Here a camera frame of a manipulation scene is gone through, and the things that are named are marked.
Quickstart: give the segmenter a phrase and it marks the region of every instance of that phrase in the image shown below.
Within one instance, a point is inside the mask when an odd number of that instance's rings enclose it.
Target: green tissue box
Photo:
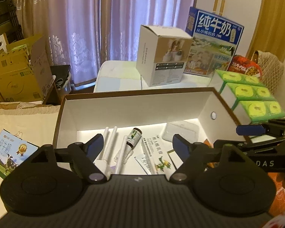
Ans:
[[[258,77],[222,70],[215,71],[208,86],[214,87],[216,91],[221,93],[226,83],[237,83],[265,87],[265,85],[259,80]]]
[[[239,101],[233,113],[243,125],[285,117],[277,101]]]
[[[226,83],[221,96],[232,110],[239,101],[275,101],[266,87],[237,83]]]

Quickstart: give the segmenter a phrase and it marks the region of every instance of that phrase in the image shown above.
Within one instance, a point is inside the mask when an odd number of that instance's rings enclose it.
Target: beige quilted cloth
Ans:
[[[273,94],[284,72],[283,63],[280,62],[276,55],[270,52],[258,50],[256,53],[258,53],[257,63],[263,72],[262,82]]]

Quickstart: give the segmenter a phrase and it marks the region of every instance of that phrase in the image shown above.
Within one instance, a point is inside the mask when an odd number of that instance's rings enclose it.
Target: open cardboard box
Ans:
[[[54,82],[45,51],[45,38],[38,34],[7,44],[0,50],[0,95],[7,102],[44,101]]]
[[[216,113],[216,119],[211,116],[212,112]],[[199,125],[198,141],[201,142],[245,140],[236,134],[240,123],[218,92],[213,87],[203,87],[67,95],[60,107],[53,145],[65,148],[76,141],[86,143],[96,134],[103,134],[105,127],[110,128],[111,134],[117,126],[116,142],[109,157],[113,166],[123,136],[132,128],[141,129],[143,137],[152,137],[161,135],[167,122],[180,120]],[[173,149],[171,142],[163,140],[163,145],[166,151]],[[134,159],[142,153],[139,141],[121,174],[145,174]]]

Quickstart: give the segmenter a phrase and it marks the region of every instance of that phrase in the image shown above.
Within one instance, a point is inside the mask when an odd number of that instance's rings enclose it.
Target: orange object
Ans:
[[[211,145],[210,142],[209,142],[207,139],[204,141],[204,144],[206,144],[206,145],[208,145],[209,147],[212,147],[212,148],[213,148],[213,145]]]
[[[268,176],[274,181],[274,184],[277,188],[277,194],[274,199],[274,202],[271,205],[269,213],[272,216],[277,216],[285,212],[285,189],[282,186],[282,182],[277,182],[277,173],[268,173]]]

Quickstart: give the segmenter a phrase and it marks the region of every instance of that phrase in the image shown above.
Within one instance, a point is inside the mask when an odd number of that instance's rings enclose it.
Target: clear plastic container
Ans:
[[[199,126],[190,122],[167,122],[162,138],[172,142],[173,136],[179,134],[190,143],[198,141]]]

